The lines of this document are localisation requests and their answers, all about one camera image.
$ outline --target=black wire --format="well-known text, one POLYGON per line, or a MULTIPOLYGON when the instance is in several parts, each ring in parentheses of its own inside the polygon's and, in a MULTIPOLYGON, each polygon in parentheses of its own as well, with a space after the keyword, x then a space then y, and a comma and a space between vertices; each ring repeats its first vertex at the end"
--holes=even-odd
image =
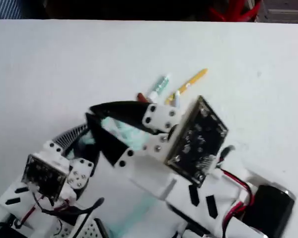
POLYGON ((71 215, 82 215, 82 214, 86 214, 86 213, 90 213, 93 210, 95 210, 97 207, 99 207, 100 205, 103 204, 105 198, 101 197, 99 198, 94 205, 92 205, 91 207, 84 209, 84 210, 80 210, 78 212, 67 212, 67 211, 51 211, 51 210, 47 210, 44 209, 41 204, 39 203, 38 199, 35 197, 35 194, 33 194, 33 198, 36 202, 36 204, 39 206, 39 208, 41 209, 41 211, 45 214, 51 215, 51 216, 60 216, 60 215, 64 215, 64 216, 71 216, 71 215))
POLYGON ((220 153, 219 163, 223 162, 225 157, 234 149, 235 149, 235 147, 233 145, 229 145, 229 146, 225 147, 220 153))
POLYGON ((0 227, 5 227, 5 226, 12 227, 14 219, 12 221, 8 221, 8 222, 0 222, 0 227))
POLYGON ((60 219, 58 219, 58 221, 60 222, 60 230, 59 230, 59 232, 57 232, 56 234, 54 234, 54 236, 57 236, 59 233, 61 233, 61 231, 63 229, 63 223, 61 222, 60 219))

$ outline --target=marker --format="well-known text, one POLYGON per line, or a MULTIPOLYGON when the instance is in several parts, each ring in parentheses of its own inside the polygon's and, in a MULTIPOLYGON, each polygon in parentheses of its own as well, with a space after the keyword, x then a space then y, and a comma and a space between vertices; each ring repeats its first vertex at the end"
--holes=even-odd
MULTIPOLYGON (((198 72, 196 75, 194 75, 190 80, 188 80, 185 84, 183 84, 179 89, 179 93, 182 94, 187 88, 189 88, 191 85, 195 84, 200 78, 202 78, 206 73, 208 72, 208 69, 202 69, 200 72, 198 72)), ((165 104, 170 104, 170 102, 174 99, 175 94, 170 95, 166 100, 165 104)))
POLYGON ((148 100, 144 97, 142 93, 137 94, 137 101, 142 103, 147 103, 148 100))
POLYGON ((169 83, 168 76, 161 77, 158 82, 155 84, 153 90, 148 95, 148 101, 152 103, 156 103, 158 96, 163 92, 167 84, 169 83))
POLYGON ((175 108, 180 108, 180 92, 179 90, 175 92, 174 99, 172 100, 172 105, 175 108))

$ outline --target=red wire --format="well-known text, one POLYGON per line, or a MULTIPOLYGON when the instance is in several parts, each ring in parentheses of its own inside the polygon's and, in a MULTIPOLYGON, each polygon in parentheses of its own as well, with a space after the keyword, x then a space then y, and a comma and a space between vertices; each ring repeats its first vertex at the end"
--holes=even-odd
POLYGON ((234 180, 235 182, 237 182, 239 185, 241 185, 242 187, 244 187, 246 189, 246 191, 248 192, 249 195, 249 205, 253 205, 254 204, 254 196, 252 194, 252 191, 249 187, 249 185, 244 182, 243 180, 239 179, 237 176, 231 174, 230 172, 226 171, 226 170, 222 170, 223 173, 230 177, 232 180, 234 180))
POLYGON ((227 213, 225 218, 223 219, 222 223, 222 229, 223 229, 223 238, 225 238, 226 229, 228 226, 229 221, 232 219, 234 215, 237 213, 243 212, 245 210, 246 206, 244 206, 244 203, 238 202, 234 207, 230 209, 230 211, 227 213))
POLYGON ((35 211, 35 205, 25 214, 25 216, 22 218, 21 222, 20 222, 20 226, 23 226, 23 224, 26 222, 26 220, 32 215, 32 213, 35 211))

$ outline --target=electronic component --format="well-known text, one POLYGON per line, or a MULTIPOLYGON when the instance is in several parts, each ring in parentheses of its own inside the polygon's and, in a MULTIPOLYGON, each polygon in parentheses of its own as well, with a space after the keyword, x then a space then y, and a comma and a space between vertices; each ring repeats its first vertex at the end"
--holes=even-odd
POLYGON ((201 186, 228 129, 200 96, 175 140, 165 163, 201 186))
POLYGON ((57 201, 67 175, 68 173, 66 171, 53 166, 48 161, 44 161, 34 155, 29 155, 22 176, 22 182, 27 185, 31 183, 37 186, 39 193, 53 201, 57 201))
POLYGON ((260 185, 255 202, 245 211, 242 221, 269 238, 280 238, 295 203, 295 196, 277 185, 260 185))

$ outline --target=battery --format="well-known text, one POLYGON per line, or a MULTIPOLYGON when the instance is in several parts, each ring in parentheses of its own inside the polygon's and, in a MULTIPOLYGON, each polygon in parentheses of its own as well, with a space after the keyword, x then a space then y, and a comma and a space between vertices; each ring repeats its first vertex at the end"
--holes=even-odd
POLYGON ((280 238, 291 215, 295 196, 278 184, 260 185, 255 202, 249 206, 242 221, 269 238, 280 238))

